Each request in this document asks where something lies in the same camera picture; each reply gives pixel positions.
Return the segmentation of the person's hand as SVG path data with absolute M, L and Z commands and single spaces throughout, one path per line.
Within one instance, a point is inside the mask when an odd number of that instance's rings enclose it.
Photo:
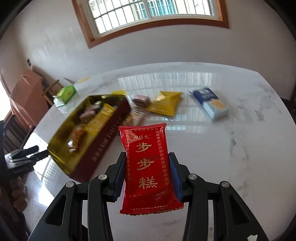
M 23 212 L 27 207 L 26 195 L 25 195 L 25 186 L 21 177 L 17 178 L 16 189 L 11 193 L 14 198 L 13 206 L 18 212 Z

